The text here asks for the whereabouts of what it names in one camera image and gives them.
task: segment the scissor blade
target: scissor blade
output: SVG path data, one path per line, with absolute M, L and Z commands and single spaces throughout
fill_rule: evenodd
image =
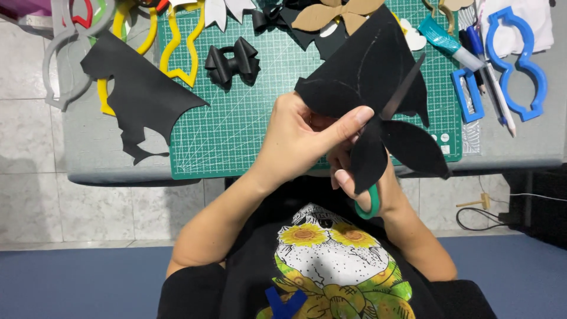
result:
M 391 120 L 393 114 L 396 112 L 398 106 L 400 106 L 401 101 L 404 100 L 405 95 L 408 93 L 413 80 L 416 79 L 417 73 L 420 71 L 421 64 L 425 60 L 425 53 L 421 55 L 420 59 L 417 60 L 416 64 L 409 71 L 408 75 L 400 86 L 397 87 L 396 91 L 393 93 L 392 98 L 386 103 L 384 109 L 382 110 L 381 117 L 383 120 Z

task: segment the hand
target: hand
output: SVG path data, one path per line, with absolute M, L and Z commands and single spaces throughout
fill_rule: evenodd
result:
M 249 172 L 267 191 L 296 178 L 334 146 L 356 134 L 374 111 L 357 107 L 338 120 L 314 114 L 297 93 L 278 97 L 262 148 Z
M 334 190 L 339 187 L 342 188 L 348 197 L 357 201 L 363 211 L 370 212 L 370 193 L 364 191 L 358 195 L 355 194 L 353 174 L 348 171 L 350 168 L 349 151 L 354 143 L 356 143 L 357 139 L 358 135 L 354 135 L 349 140 L 335 146 L 327 154 L 327 161 L 331 164 L 331 186 Z M 385 209 L 391 208 L 392 205 L 396 203 L 397 196 L 400 195 L 400 192 L 401 189 L 397 183 L 392 160 L 388 153 L 388 165 L 378 181 L 378 195 L 380 197 L 379 213 L 383 212 Z

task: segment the wooden tool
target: wooden tool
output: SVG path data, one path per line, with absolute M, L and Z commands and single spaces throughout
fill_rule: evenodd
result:
M 480 200 L 478 200 L 476 202 L 458 204 L 457 207 L 469 206 L 469 205 L 474 205 L 474 204 L 482 204 L 483 209 L 488 209 L 488 208 L 490 208 L 490 196 L 488 196 L 488 193 L 482 193 L 482 194 L 480 194 Z

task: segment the person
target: person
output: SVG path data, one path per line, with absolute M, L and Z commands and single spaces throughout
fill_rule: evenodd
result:
M 278 97 L 254 164 L 181 230 L 157 317 L 495 318 L 475 283 L 456 280 L 391 161 L 378 218 L 354 213 L 353 200 L 371 204 L 354 193 L 348 151 L 373 115 L 360 106 L 335 120 Z M 330 185 L 303 176 L 325 154 Z

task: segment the black t-shirt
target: black t-shirt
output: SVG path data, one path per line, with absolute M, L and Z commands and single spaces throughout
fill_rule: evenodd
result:
M 283 318 L 270 287 L 283 303 L 307 296 L 294 318 L 495 318 L 476 284 L 429 282 L 388 241 L 381 219 L 361 219 L 329 185 L 304 177 L 264 200 L 226 269 L 188 267 L 165 281 L 158 319 Z

